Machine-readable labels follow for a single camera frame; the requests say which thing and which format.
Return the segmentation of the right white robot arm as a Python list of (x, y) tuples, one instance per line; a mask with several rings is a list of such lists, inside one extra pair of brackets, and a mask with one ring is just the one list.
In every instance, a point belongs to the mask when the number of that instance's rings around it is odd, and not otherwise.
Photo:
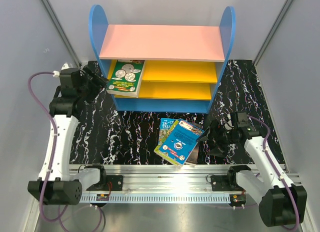
[(230, 118), (230, 129), (214, 120), (197, 141), (212, 142), (209, 155), (218, 157), (226, 154), (229, 144), (242, 146), (254, 161), (258, 174), (247, 165), (231, 166), (225, 178), (227, 186), (250, 194), (267, 227), (282, 226), (296, 231), (304, 220), (307, 191), (302, 185), (295, 185), (276, 160), (268, 145), (271, 131), (264, 122), (245, 111), (233, 112)]

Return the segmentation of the green storey treehouse book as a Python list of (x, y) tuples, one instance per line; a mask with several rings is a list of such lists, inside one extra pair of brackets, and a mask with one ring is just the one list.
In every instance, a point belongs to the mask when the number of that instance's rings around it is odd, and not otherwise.
[[(172, 127), (175, 128), (175, 126), (178, 124), (179, 120), (176, 120)], [(162, 157), (164, 160), (168, 161), (169, 163), (181, 168), (182, 165), (179, 160), (179, 156), (176, 155), (175, 152), (173, 152), (173, 149), (170, 149), (167, 145), (163, 145), (164, 141), (167, 139), (167, 137), (170, 135), (173, 129), (169, 129), (167, 134), (162, 138), (161, 144), (158, 144), (156, 148), (154, 149), (155, 154)]]

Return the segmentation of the green coin cover book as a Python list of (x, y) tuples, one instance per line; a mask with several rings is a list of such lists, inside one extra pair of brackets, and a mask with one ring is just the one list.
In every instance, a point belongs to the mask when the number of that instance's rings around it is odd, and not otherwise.
[(107, 76), (107, 92), (112, 95), (137, 98), (144, 68), (145, 60), (112, 60)]

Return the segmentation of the dark tale two cities book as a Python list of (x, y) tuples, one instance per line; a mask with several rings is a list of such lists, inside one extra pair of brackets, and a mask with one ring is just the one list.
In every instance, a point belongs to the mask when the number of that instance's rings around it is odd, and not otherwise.
[(190, 153), (188, 159), (185, 164), (196, 166), (198, 163), (198, 154), (199, 154), (199, 143), (196, 144), (193, 151)]

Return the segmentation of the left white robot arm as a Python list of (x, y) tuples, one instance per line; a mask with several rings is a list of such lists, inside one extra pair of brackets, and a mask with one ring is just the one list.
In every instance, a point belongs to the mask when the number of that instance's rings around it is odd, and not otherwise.
[(106, 86), (106, 78), (89, 66), (69, 68), (64, 65), (51, 75), (59, 78), (49, 108), (50, 134), (41, 171), (27, 190), (45, 205), (77, 205), (84, 190), (94, 187), (103, 190), (108, 184), (105, 170), (100, 165), (89, 165), (78, 174), (70, 175), (70, 154), (80, 114), (86, 103), (91, 103)]

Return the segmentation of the blue back cover book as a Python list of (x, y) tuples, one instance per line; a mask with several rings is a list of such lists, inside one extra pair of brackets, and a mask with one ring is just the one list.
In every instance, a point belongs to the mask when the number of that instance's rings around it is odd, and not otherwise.
[(180, 163), (183, 166), (196, 146), (197, 139), (204, 133), (204, 130), (202, 130), (202, 127), (198, 127), (182, 119), (179, 120), (175, 128), (171, 127), (171, 129), (173, 130), (163, 145), (167, 145), (170, 149), (173, 149), (173, 152), (179, 156)]

